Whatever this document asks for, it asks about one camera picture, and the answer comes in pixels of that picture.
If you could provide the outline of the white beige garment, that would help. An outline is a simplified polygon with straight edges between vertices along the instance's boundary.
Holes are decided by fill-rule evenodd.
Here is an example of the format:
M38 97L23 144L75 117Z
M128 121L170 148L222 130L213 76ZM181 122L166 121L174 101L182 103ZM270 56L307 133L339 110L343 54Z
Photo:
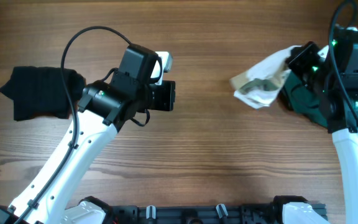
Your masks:
M254 109L269 107L283 88L291 70L285 60L295 49L293 45L269 55L250 69L229 80L234 97Z

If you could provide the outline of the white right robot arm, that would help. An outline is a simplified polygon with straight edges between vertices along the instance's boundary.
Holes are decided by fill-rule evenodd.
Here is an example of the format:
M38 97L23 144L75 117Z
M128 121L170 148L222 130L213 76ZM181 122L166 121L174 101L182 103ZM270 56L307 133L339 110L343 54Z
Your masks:
M318 102L341 166L346 222L358 223L358 30L335 28L320 49L314 42L296 47L285 63Z

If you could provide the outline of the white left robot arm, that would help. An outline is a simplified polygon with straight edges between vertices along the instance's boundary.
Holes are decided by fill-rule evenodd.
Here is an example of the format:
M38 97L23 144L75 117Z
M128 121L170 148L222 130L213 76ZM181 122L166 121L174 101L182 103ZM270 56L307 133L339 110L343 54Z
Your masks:
M171 111L175 82L169 52L131 44L109 83L95 81L83 90L75 119L35 179L9 206L0 205L0 223L112 223L111 207L94 197L67 203L98 154L136 113Z

